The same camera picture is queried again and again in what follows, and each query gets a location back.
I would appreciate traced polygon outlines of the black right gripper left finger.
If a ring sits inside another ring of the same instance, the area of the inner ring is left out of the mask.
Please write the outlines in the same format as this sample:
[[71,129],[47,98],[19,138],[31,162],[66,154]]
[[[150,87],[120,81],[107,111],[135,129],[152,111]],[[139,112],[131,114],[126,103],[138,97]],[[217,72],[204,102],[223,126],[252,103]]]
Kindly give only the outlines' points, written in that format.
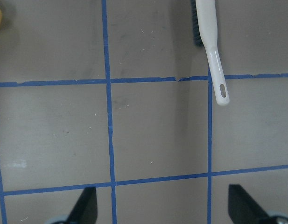
[[69,214],[67,224],[95,224],[98,218],[95,187],[86,187]]

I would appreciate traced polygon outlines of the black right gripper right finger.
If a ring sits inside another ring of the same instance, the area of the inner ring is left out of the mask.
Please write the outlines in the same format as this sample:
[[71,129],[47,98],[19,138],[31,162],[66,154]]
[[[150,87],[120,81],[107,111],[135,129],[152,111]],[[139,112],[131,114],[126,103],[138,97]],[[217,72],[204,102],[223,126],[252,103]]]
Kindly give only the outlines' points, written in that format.
[[239,184],[228,187],[228,215],[234,224],[274,224],[261,206]]

